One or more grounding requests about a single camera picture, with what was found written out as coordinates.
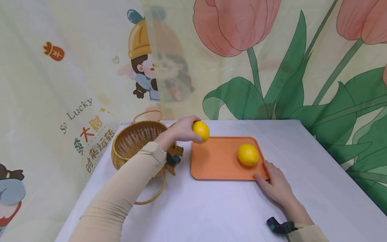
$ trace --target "table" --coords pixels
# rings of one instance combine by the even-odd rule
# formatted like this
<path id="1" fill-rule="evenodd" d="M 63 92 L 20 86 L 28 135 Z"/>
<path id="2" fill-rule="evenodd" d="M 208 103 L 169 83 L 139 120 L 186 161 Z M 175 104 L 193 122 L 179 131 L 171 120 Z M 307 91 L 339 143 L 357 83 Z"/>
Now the table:
<path id="1" fill-rule="evenodd" d="M 387 217 L 298 120 L 205 121 L 211 136 L 254 137 L 265 158 L 285 174 L 298 199 L 331 242 L 384 241 Z M 163 193 L 148 205 L 134 206 L 125 220 L 122 241 L 235 242 L 286 241 L 267 228 L 282 211 L 255 182 L 197 181 L 190 175 L 190 142 L 177 176 L 167 175 Z M 91 199 L 116 172 L 111 143 L 68 216 L 56 241 L 68 241 Z M 151 181 L 138 201 L 151 198 L 161 178 Z"/>

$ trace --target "cartoon character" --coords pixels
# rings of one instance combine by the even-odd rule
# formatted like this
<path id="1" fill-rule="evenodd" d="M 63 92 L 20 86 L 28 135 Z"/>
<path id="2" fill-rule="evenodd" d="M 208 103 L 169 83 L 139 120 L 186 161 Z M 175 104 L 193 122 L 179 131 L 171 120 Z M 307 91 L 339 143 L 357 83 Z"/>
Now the cartoon character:
<path id="1" fill-rule="evenodd" d="M 195 89 L 188 74 L 188 64 L 181 55 L 159 54 L 161 67 L 158 77 L 163 80 L 163 86 L 168 90 L 172 101 L 182 101 L 188 93 Z"/>
<path id="2" fill-rule="evenodd" d="M 9 171 L 0 164 L 0 237 L 22 206 L 26 189 L 22 170 Z"/>
<path id="3" fill-rule="evenodd" d="M 128 53 L 135 72 L 132 78 L 136 80 L 133 94 L 144 98 L 144 93 L 149 92 L 151 101 L 160 101 L 145 19 L 133 9 L 127 12 L 127 16 L 135 24 L 129 34 Z"/>
<path id="4" fill-rule="evenodd" d="M 148 38 L 146 20 L 135 10 L 127 12 L 128 19 L 135 24 L 129 35 L 129 52 L 131 69 L 122 67 L 119 75 L 127 74 L 136 80 L 136 90 L 133 92 L 137 98 L 144 98 L 144 93 L 149 92 L 152 101 L 160 101 L 158 81 L 154 61 L 158 66 L 158 79 L 168 90 L 165 101 L 181 101 L 192 93 L 191 77 L 188 75 L 188 64 L 183 57 L 183 49 L 176 33 L 163 22 L 166 17 L 163 8 L 154 7 L 151 11 L 155 27 L 156 46 L 158 55 L 154 56 Z"/>

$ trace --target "rattan basket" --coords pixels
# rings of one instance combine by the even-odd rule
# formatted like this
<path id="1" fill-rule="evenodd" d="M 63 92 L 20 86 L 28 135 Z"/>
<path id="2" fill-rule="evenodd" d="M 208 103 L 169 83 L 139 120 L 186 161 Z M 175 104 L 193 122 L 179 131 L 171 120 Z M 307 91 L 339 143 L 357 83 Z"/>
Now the rattan basket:
<path id="1" fill-rule="evenodd" d="M 136 119 L 149 112 L 159 112 L 160 117 L 157 121 L 138 121 Z M 168 127 L 161 123 L 161 117 L 163 116 L 162 112 L 159 110 L 152 110 L 138 114 L 134 117 L 133 122 L 128 127 L 120 131 L 113 140 L 113 147 L 111 149 L 111 160 L 113 161 L 114 167 L 118 170 L 120 169 L 130 158 L 132 158 L 137 152 L 139 152 L 147 143 L 154 141 L 159 134 L 166 131 Z M 176 145 L 176 142 L 167 151 L 172 156 L 183 155 L 183 148 Z M 163 168 L 157 173 L 157 176 L 163 174 L 163 185 L 161 186 L 160 191 L 148 201 L 145 202 L 135 202 L 136 205 L 144 205 L 154 201 L 163 191 L 166 183 L 166 171 L 169 171 L 172 175 L 176 175 L 175 168 L 165 164 Z"/>

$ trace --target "black clip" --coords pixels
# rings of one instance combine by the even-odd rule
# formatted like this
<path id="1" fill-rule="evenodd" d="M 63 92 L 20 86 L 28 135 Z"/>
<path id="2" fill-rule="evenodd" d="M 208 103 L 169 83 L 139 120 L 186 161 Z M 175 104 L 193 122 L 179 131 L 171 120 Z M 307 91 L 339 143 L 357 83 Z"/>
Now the black clip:
<path id="1" fill-rule="evenodd" d="M 283 224 L 279 224 L 279 222 L 274 217 L 268 219 L 266 224 L 273 233 L 277 234 L 288 234 L 298 230 L 298 228 L 294 226 L 294 222 L 288 221 Z"/>
<path id="2" fill-rule="evenodd" d="M 179 156 L 175 155 L 172 156 L 169 152 L 167 152 L 167 165 L 170 165 L 171 167 L 177 166 L 178 163 L 180 163 L 181 159 Z"/>

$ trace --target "lemon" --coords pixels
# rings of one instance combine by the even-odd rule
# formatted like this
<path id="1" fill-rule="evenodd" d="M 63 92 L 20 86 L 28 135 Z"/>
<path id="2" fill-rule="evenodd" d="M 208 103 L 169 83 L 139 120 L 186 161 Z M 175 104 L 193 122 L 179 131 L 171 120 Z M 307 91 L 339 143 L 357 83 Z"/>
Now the lemon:
<path id="1" fill-rule="evenodd" d="M 243 144 L 238 149 L 238 159 L 246 166 L 254 166 L 259 160 L 258 151 L 250 144 Z"/>
<path id="2" fill-rule="evenodd" d="M 197 121 L 192 124 L 192 131 L 194 131 L 197 135 L 199 135 L 203 139 L 203 143 L 207 142 L 210 137 L 210 129 L 207 124 L 202 121 Z"/>

